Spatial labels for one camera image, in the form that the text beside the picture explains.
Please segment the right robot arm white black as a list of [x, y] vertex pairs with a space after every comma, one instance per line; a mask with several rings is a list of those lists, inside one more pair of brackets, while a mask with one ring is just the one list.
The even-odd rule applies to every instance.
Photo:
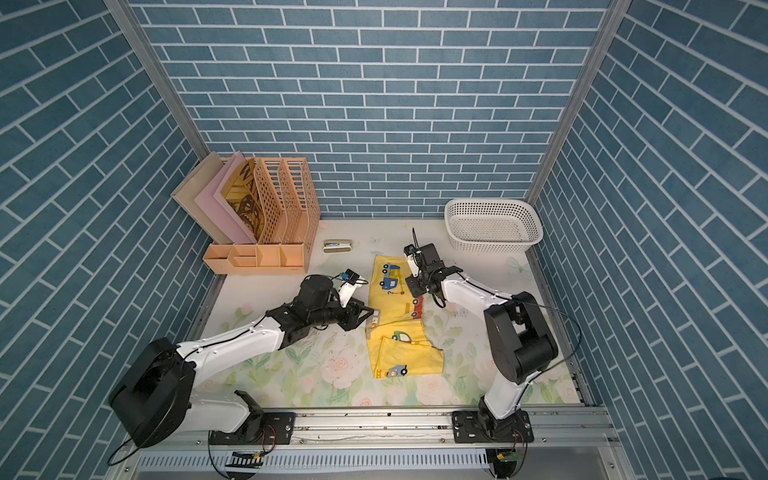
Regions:
[[503, 293], [448, 266], [433, 244], [404, 248], [411, 275], [410, 293], [429, 295], [484, 321], [496, 374], [475, 410], [452, 413], [457, 443], [530, 443], [534, 440], [528, 413], [521, 409], [525, 391], [559, 355], [559, 348], [537, 300], [528, 292]]

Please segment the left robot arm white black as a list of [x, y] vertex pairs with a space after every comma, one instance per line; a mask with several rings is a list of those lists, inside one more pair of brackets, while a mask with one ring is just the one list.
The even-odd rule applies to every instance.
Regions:
[[181, 343], [154, 340], [118, 381], [109, 406], [138, 449], [182, 431], [206, 431], [218, 445], [262, 441], [271, 430], [250, 394], [238, 390], [232, 399], [205, 399], [196, 389], [230, 367], [292, 346], [313, 329], [358, 328], [374, 313], [354, 296], [365, 283], [352, 271], [308, 275], [292, 301], [242, 327]]

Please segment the yellow car print pillowcase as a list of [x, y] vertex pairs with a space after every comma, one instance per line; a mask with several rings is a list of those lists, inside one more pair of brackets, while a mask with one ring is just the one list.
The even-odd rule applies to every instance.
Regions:
[[424, 298], [415, 297], [406, 283], [410, 268], [400, 257], [376, 256], [366, 321], [366, 342], [376, 379], [443, 372], [444, 354], [428, 339], [422, 315]]

